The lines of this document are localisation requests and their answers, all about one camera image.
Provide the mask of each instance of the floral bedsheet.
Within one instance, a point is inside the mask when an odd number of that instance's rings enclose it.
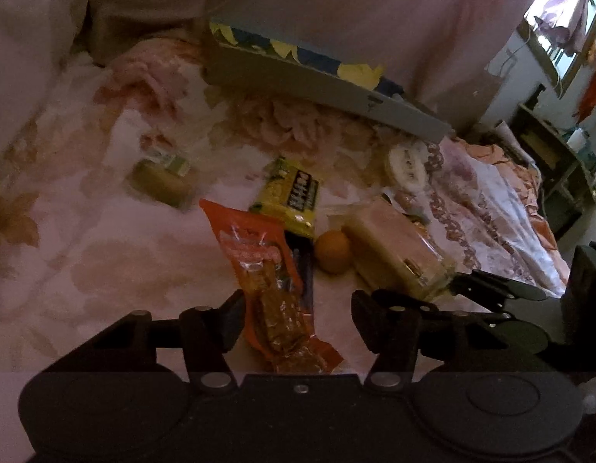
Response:
[[[566,274],[513,187],[460,142],[425,144],[306,101],[210,88],[200,64],[198,47],[170,39],[142,42],[105,69],[74,55],[0,161],[0,461],[22,461],[29,451],[16,417],[27,377],[134,309],[176,318],[192,306],[218,306],[237,288],[198,207],[178,211],[125,184],[147,134],[162,134],[191,160],[198,198],[234,208],[254,201],[279,153],[311,165],[324,180],[320,231],[331,208],[379,193],[386,149],[407,144],[429,176],[418,197],[429,232],[459,270],[563,293]],[[316,272],[315,325],[364,373],[373,355],[349,305],[360,284],[353,272]],[[474,308],[463,298],[444,304]],[[238,375],[261,370],[242,340],[227,360]],[[160,352],[160,361],[184,372],[176,351]]]

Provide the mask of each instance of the orange snack package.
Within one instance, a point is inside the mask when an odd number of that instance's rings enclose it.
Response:
[[[342,357],[313,334],[302,280],[274,218],[200,200],[247,299],[244,333],[278,373],[330,373]]]

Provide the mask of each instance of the metal bolt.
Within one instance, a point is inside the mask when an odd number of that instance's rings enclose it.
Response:
[[[394,388],[401,383],[401,378],[394,372],[374,372],[371,374],[370,380],[379,388]]]
[[[231,383],[231,377],[225,372],[209,372],[204,374],[200,381],[208,388],[225,388]]]

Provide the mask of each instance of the cable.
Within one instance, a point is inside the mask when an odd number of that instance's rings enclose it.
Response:
[[[516,53],[517,53],[518,51],[520,51],[522,48],[524,48],[524,46],[526,46],[526,45],[528,44],[528,42],[530,41],[530,38],[531,38],[531,37],[532,37],[532,34],[531,34],[531,33],[529,33],[529,35],[528,35],[528,37],[527,37],[527,40],[526,40],[525,42],[523,42],[523,43],[521,44],[521,46],[520,46],[518,49],[516,49],[516,51],[512,52],[512,54],[509,54],[509,56],[506,58],[506,61],[504,61],[504,62],[502,63],[502,67],[499,69],[499,73],[498,73],[498,76],[499,76],[500,78],[502,77],[502,71],[504,70],[504,66],[506,66],[506,63],[507,63],[507,62],[508,62],[510,59],[512,59],[513,57],[515,57]]]
[[[562,98],[564,97],[564,86],[562,85],[562,79],[560,78],[560,73],[559,71],[556,69],[555,72],[557,73],[557,82],[555,82],[555,87],[553,87],[553,91],[556,92],[557,91],[557,86],[560,86],[560,93],[556,94],[557,95],[557,100],[561,101]]]

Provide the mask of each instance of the small package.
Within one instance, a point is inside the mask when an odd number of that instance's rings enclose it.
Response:
[[[288,232],[313,238],[319,181],[298,164],[279,157],[251,212],[276,217]]]
[[[382,197],[352,209],[343,233],[354,266],[372,289],[431,299],[454,274],[455,263]]]
[[[162,136],[145,135],[140,141],[146,157],[135,164],[130,185],[163,204],[189,208],[195,195],[195,170]]]
[[[331,372],[342,358],[313,335],[312,316],[300,303],[303,284],[283,224],[208,200],[199,203],[245,293],[247,341],[275,372]]]

